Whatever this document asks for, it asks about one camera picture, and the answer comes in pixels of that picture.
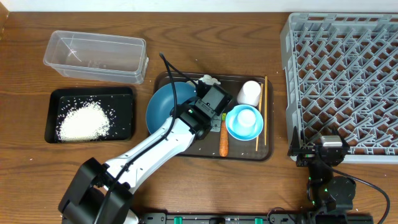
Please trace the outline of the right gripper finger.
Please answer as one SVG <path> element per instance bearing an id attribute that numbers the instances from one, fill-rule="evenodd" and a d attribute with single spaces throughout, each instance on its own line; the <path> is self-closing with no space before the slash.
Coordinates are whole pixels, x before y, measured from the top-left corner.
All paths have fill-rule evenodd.
<path id="1" fill-rule="evenodd" d="M 292 140 L 289 146 L 289 150 L 287 152 L 288 156 L 297 156 L 301 153 L 300 149 L 300 139 L 299 139 L 299 131 L 297 127 L 294 127 L 293 130 L 293 135 L 292 135 Z"/>
<path id="2" fill-rule="evenodd" d="M 336 128 L 336 127 L 332 127 L 332 128 L 331 128 L 331 136 L 334 136 L 334 135 L 339 135 L 339 137 L 341 138 L 342 143 L 343 143 L 343 145 L 342 145 L 341 147 L 343 147 L 343 148 L 350 148 L 350 145 L 346 142 L 346 140 L 345 140 L 344 137 L 339 133 L 338 128 Z"/>

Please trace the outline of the light blue bowl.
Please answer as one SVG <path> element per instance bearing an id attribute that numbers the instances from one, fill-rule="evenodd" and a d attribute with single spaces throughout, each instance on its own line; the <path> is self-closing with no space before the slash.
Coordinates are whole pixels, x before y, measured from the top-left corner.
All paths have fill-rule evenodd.
<path id="1" fill-rule="evenodd" d="M 242 127 L 238 124 L 237 115 L 244 109 L 253 110 L 256 114 L 256 123 L 248 128 Z M 225 118 L 227 131 L 232 137 L 239 141 L 250 141 L 261 134 L 264 127 L 264 120 L 261 113 L 251 105 L 237 105 L 230 112 L 226 114 Z"/>

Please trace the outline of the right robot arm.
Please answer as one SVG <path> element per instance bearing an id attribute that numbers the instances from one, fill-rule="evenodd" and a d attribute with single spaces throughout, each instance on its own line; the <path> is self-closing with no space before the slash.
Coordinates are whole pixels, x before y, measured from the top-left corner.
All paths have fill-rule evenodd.
<path id="1" fill-rule="evenodd" d="M 335 176 L 332 168 L 343 162 L 349 144 L 334 130 L 312 147 L 300 145 L 294 128 L 288 156 L 296 157 L 297 167 L 307 167 L 307 198 L 313 208 L 297 215 L 295 223 L 348 223 L 346 212 L 353 208 L 356 183 L 350 177 Z"/>

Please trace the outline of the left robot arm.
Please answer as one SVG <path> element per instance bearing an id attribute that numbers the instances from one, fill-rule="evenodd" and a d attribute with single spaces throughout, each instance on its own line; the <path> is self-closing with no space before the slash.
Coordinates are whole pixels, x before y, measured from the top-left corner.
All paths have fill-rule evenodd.
<path id="1" fill-rule="evenodd" d="M 63 223 L 139 223 L 130 206 L 135 191 L 160 166 L 204 139 L 211 120 L 233 97 L 218 84 L 205 86 L 181 105 L 165 123 L 130 151 L 100 164 L 95 158 L 77 170 L 58 205 Z"/>

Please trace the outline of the dark blue plate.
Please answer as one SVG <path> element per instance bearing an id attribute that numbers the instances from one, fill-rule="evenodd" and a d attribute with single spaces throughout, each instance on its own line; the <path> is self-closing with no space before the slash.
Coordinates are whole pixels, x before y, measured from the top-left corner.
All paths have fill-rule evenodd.
<path id="1" fill-rule="evenodd" d="M 175 82 L 177 103 L 182 104 L 191 97 L 196 96 L 195 88 L 184 82 Z M 150 134 L 155 133 L 170 116 L 174 108 L 174 94 L 169 83 L 155 92 L 150 99 L 146 110 L 146 125 Z"/>

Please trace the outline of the pile of white rice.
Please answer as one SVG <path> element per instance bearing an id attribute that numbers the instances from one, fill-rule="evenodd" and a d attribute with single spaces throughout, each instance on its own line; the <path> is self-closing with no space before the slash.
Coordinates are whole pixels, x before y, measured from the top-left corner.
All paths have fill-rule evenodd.
<path id="1" fill-rule="evenodd" d="M 112 141 L 131 137 L 132 97 L 63 96 L 55 120 L 55 142 Z"/>

